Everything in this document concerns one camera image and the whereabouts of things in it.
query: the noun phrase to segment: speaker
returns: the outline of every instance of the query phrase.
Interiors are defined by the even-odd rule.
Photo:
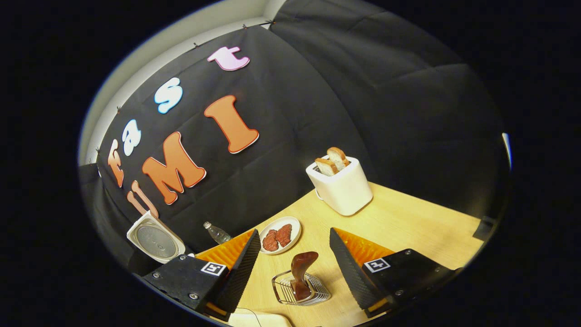
[[[185,252],[184,242],[161,220],[146,212],[127,231],[127,238],[157,262],[165,264]]]

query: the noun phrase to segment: plastic bottle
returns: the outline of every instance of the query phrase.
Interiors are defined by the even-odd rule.
[[[218,228],[216,226],[212,226],[212,224],[210,222],[205,222],[204,228],[208,230],[208,233],[210,233],[210,236],[212,237],[212,239],[214,239],[214,241],[218,242],[218,244],[225,243],[225,242],[230,241],[232,239],[232,237],[230,235],[228,235],[225,231],[223,231],[221,228]]]

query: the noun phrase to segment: plate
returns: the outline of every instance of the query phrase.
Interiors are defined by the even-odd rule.
[[[268,231],[271,229],[279,230],[281,227],[283,227],[284,225],[286,225],[288,223],[290,223],[292,225],[292,230],[290,231],[290,243],[287,244],[285,247],[281,247],[281,244],[278,243],[278,250],[276,250],[276,251],[265,250],[264,247],[262,246],[262,241],[266,237],[266,235],[268,234]],[[300,227],[300,222],[298,219],[296,219],[295,217],[291,217],[291,216],[279,218],[279,219],[269,223],[268,226],[266,226],[262,230],[262,232],[260,232],[260,252],[265,253],[265,254],[282,253],[282,252],[290,249],[291,247],[293,247],[295,245],[296,241],[299,239],[300,232],[301,232],[301,227]]]

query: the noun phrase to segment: foam letter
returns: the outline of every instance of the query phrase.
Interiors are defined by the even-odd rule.
[[[226,95],[204,110],[206,117],[212,117],[218,123],[226,139],[228,139],[228,151],[232,154],[248,148],[259,137],[257,130],[249,129],[246,126],[238,111],[234,108],[234,101],[236,101],[236,97]]]
[[[238,70],[250,62],[248,57],[243,57],[242,59],[236,58],[233,53],[240,51],[240,48],[233,47],[232,49],[228,49],[227,47],[221,47],[216,52],[214,52],[211,56],[208,57],[208,61],[216,61],[220,68],[233,71]]]
[[[157,209],[155,208],[153,203],[151,203],[151,201],[149,201],[149,199],[145,196],[144,192],[139,188],[139,183],[137,183],[136,180],[134,180],[133,183],[131,183],[131,189],[133,190],[133,192],[139,195],[141,200],[143,200],[143,202],[145,202],[145,204],[149,207],[151,215],[154,218],[159,218]],[[141,206],[141,204],[139,204],[139,202],[137,202],[137,199],[133,195],[133,192],[129,191],[129,193],[127,193],[127,200],[135,207],[135,209],[137,209],[137,211],[139,211],[141,215],[145,215],[147,211]]]
[[[181,144],[181,134],[178,131],[173,132],[163,141],[163,155],[167,166],[149,157],[145,160],[142,171],[157,186],[166,204],[172,204],[178,199],[178,196],[167,186],[180,193],[184,192],[178,173],[184,178],[186,187],[193,187],[206,177],[206,170],[196,166],[185,152],[184,146]]]
[[[107,163],[111,167],[115,178],[117,179],[117,185],[121,187],[123,185],[123,170],[119,169],[121,166],[121,158],[119,158],[119,153],[117,153],[117,147],[119,143],[117,143],[117,139],[113,140],[113,144],[111,144],[111,150],[109,150],[109,157],[107,158]]]
[[[178,104],[181,100],[181,96],[184,91],[182,90],[180,84],[180,79],[173,77],[155,92],[153,100],[155,103],[160,104],[157,107],[157,111],[160,113],[167,113],[171,108]]]
[[[129,157],[133,152],[133,148],[141,141],[141,131],[137,129],[137,121],[135,119],[131,119],[125,126],[121,141],[123,141],[125,155]]]

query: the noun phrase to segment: table surface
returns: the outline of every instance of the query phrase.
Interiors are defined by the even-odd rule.
[[[472,237],[480,219],[378,184],[370,183],[370,187],[373,199],[352,216],[341,216],[313,190],[257,225],[261,232],[272,221],[293,216],[300,221],[302,232],[288,251],[259,254],[238,307],[283,315],[295,327],[354,326],[370,320],[351,295],[329,247],[331,227],[395,252],[412,248],[450,269],[464,266],[482,246],[483,241]],[[307,272],[321,280],[331,298],[308,307],[280,304],[272,277],[290,270],[292,258],[308,251],[318,252],[319,258]]]

